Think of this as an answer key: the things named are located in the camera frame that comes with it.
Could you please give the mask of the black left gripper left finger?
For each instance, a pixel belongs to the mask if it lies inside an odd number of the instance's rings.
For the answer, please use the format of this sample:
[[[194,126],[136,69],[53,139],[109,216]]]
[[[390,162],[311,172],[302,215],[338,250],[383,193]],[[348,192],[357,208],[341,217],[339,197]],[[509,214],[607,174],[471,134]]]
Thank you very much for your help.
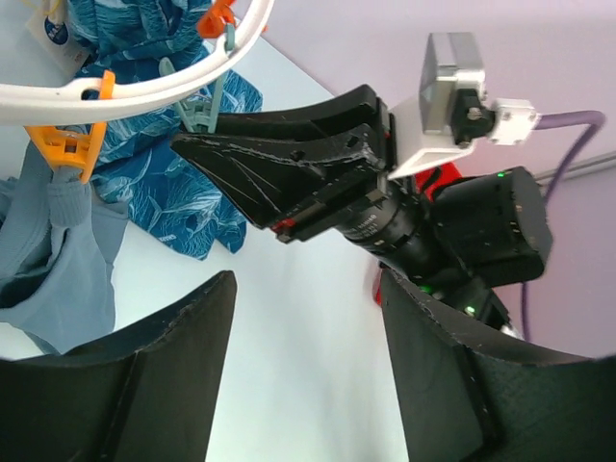
[[[69,353],[1,364],[5,461],[202,461],[237,293],[224,270]]]

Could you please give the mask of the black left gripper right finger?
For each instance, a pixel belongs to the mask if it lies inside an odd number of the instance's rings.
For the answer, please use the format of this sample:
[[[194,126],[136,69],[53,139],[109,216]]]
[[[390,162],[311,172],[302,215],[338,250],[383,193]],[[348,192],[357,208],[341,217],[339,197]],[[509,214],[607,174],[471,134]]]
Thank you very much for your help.
[[[381,305],[412,461],[611,461],[615,360],[533,345],[391,270]]]

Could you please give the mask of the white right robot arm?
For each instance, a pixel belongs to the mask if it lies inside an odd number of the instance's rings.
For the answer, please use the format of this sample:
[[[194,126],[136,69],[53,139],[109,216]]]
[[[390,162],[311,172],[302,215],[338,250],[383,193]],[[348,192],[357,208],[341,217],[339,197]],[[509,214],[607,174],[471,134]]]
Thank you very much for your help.
[[[523,167],[442,184],[391,179],[396,120],[363,85],[308,107],[222,114],[171,149],[255,227],[285,244],[339,231],[429,295],[494,328],[500,286],[539,278],[552,250],[544,199]]]

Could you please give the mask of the teal clothes peg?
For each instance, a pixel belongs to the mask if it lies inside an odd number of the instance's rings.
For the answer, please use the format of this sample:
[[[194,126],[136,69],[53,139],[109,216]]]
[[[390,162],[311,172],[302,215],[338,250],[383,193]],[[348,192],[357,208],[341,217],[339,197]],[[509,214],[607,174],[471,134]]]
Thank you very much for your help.
[[[229,54],[235,49],[236,26],[227,23],[223,26],[225,38],[224,50]],[[170,58],[162,58],[159,62],[159,73],[161,77],[168,76],[175,72],[175,68]],[[214,91],[209,98],[203,98],[200,92],[196,97],[189,97],[173,103],[174,111],[179,115],[184,129],[189,133],[209,133],[216,132],[218,125],[218,115],[223,96],[223,86],[228,71],[219,75],[215,81]]]

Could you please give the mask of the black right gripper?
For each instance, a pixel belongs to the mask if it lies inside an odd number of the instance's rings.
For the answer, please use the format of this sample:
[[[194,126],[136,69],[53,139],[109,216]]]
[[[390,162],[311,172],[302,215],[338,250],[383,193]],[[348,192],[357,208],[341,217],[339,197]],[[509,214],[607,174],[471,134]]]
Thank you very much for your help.
[[[301,108],[220,114],[215,134],[182,132],[171,147],[284,243],[330,228],[366,242],[419,193],[414,179],[388,179],[396,121],[368,85]]]

